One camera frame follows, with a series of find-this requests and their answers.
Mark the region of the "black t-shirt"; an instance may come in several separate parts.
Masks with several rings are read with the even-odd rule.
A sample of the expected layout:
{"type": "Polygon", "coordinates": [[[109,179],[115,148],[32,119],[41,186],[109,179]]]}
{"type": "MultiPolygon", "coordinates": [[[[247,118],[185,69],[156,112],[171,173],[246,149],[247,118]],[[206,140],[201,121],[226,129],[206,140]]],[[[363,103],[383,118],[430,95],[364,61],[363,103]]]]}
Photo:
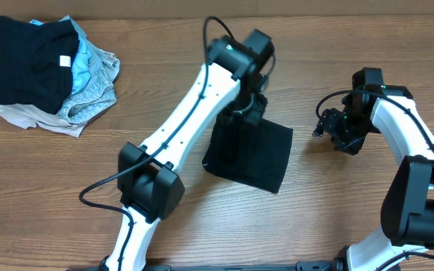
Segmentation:
{"type": "Polygon", "coordinates": [[[218,177],[277,193],[286,174],[293,129],[262,119],[258,125],[216,121],[203,168],[218,177]]]}

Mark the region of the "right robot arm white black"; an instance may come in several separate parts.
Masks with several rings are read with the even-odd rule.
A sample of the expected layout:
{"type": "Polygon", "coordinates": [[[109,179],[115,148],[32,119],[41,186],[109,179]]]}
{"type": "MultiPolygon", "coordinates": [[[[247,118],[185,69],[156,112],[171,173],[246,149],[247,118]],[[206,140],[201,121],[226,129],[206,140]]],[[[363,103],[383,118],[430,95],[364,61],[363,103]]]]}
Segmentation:
{"type": "Polygon", "coordinates": [[[363,68],[342,90],[344,108],[316,109],[313,136],[327,133],[335,150],[355,155],[369,133],[381,134],[398,163],[381,206],[381,224],[343,247],[330,270],[398,270],[410,257],[434,260],[434,135],[405,86],[386,85],[381,69],[363,68]]]}

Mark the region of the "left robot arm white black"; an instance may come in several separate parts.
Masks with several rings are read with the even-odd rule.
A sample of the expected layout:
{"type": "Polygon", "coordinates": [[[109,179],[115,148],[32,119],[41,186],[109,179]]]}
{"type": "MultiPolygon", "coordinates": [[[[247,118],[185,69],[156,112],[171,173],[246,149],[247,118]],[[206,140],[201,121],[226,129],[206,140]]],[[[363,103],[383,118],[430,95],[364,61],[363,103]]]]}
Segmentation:
{"type": "Polygon", "coordinates": [[[158,130],[118,155],[119,208],[123,220],[113,252],[100,270],[142,270],[160,221],[179,204],[179,177],[194,144],[216,122],[229,132],[253,130],[262,119],[268,76],[262,68],[274,55],[270,36],[255,29],[244,42],[228,35],[204,48],[205,60],[190,90],[158,130]]]}

